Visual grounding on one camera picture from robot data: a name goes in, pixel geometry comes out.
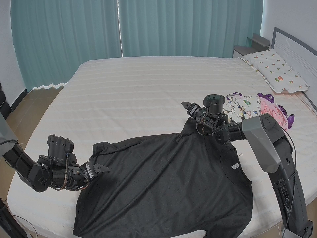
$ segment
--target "pink cloth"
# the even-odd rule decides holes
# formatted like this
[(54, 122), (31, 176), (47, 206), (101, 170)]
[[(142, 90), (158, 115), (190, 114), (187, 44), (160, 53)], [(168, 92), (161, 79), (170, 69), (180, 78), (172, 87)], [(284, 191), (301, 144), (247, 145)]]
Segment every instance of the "pink cloth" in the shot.
[(271, 103), (268, 100), (260, 97), (261, 100), (261, 114), (269, 113), (271, 117), (273, 117), (278, 124), (283, 128), (287, 129), (287, 118), (280, 110), (279, 106), (275, 103)]

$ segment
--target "bed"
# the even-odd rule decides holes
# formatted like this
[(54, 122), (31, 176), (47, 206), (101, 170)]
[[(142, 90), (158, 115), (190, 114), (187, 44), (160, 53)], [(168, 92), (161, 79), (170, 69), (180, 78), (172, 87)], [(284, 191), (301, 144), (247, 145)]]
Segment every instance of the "bed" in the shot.
[[(210, 93), (224, 96), (273, 94), (295, 122), (289, 130), (297, 150), (297, 169), (306, 204), (317, 196), (317, 52), (307, 49), (279, 29), (273, 45), (287, 64), (298, 66), (311, 85), (305, 94), (274, 93), (263, 78), (239, 58), (134, 57), (93, 60), (82, 64), (49, 106), (33, 132), (25, 151), (34, 160), (46, 154), (47, 137), (56, 134), (70, 138), (79, 164), (92, 154), (96, 142), (110, 143), (131, 137), (181, 131), (188, 115), (182, 101), (202, 104)], [(269, 229), (281, 218), (268, 175), (262, 172), (247, 141), (233, 143), (241, 166), (252, 181), (254, 206), (252, 220), (240, 237), (249, 238)], [(75, 237), (72, 234), (79, 192), (37, 193), (14, 175), (8, 193), (12, 214), (30, 221), (37, 232), (49, 238)], [(32, 230), (25, 221), (21, 222)], [(204, 231), (180, 237), (199, 238)]]

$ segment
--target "floor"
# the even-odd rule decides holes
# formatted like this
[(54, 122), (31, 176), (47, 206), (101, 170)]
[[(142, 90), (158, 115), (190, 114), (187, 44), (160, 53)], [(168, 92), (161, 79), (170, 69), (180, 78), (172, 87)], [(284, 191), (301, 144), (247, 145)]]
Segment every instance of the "floor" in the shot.
[[(54, 98), (61, 91), (63, 86), (58, 89), (39, 89), (32, 90), (21, 101), (18, 107), (7, 118), (7, 123), (18, 137), (20, 145), (25, 148), (33, 131), (41, 120), (43, 114), (52, 103)], [(10, 168), (3, 159), (0, 160), (0, 197), (6, 201), (8, 190), (15, 170)], [(317, 198), (307, 206), (308, 218), (317, 223)], [(254, 238), (275, 238), (281, 237), (281, 224), (279, 223), (270, 230)], [(0, 228), (0, 237), (7, 237)], [(317, 238), (317, 229), (313, 232), (311, 238)]]

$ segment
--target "white patterned pillow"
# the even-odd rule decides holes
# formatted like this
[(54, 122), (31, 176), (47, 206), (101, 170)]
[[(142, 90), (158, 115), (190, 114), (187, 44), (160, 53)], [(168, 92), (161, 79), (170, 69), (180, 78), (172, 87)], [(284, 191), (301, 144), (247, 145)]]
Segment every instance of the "white patterned pillow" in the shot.
[(259, 71), (268, 85), (276, 92), (294, 93), (308, 90), (309, 85), (273, 49), (241, 57), (256, 71)]

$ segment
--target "curtain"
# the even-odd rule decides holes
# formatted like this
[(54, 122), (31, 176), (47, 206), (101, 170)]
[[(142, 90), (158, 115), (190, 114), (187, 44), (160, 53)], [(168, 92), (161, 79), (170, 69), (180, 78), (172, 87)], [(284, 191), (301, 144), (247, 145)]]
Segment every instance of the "curtain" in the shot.
[(85, 61), (121, 57), (117, 0), (11, 0), (27, 90), (68, 82)]
[(231, 58), (260, 33), (263, 0), (119, 0), (124, 57)]

